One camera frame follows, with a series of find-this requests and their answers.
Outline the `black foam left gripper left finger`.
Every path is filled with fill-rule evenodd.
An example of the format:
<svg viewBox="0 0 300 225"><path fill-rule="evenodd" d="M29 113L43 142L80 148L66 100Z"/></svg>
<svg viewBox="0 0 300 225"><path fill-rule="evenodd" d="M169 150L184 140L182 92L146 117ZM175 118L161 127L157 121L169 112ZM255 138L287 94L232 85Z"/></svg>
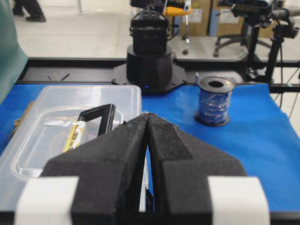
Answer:
<svg viewBox="0 0 300 225"><path fill-rule="evenodd" d="M120 225L139 212L148 114L50 159L42 176L78 176L74 225Z"/></svg>

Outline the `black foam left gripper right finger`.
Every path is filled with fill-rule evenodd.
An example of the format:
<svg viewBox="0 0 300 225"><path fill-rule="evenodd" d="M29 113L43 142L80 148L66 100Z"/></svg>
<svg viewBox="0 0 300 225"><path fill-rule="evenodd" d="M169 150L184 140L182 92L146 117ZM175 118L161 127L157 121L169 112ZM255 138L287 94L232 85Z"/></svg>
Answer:
<svg viewBox="0 0 300 225"><path fill-rule="evenodd" d="M211 225L209 176L246 176L235 157L148 114L155 210L168 225Z"/></svg>

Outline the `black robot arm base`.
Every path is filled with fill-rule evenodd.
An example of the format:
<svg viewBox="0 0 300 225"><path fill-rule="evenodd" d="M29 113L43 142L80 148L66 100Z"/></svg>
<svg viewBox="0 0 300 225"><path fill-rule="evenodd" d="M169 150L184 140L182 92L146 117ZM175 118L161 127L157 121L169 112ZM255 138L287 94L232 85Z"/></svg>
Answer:
<svg viewBox="0 0 300 225"><path fill-rule="evenodd" d="M136 85L145 94L162 94L187 83L185 69L173 62L169 20L163 14L168 6L188 12L191 1L132 0L140 11L130 21L132 45L127 48L126 63L113 69L112 83Z"/></svg>

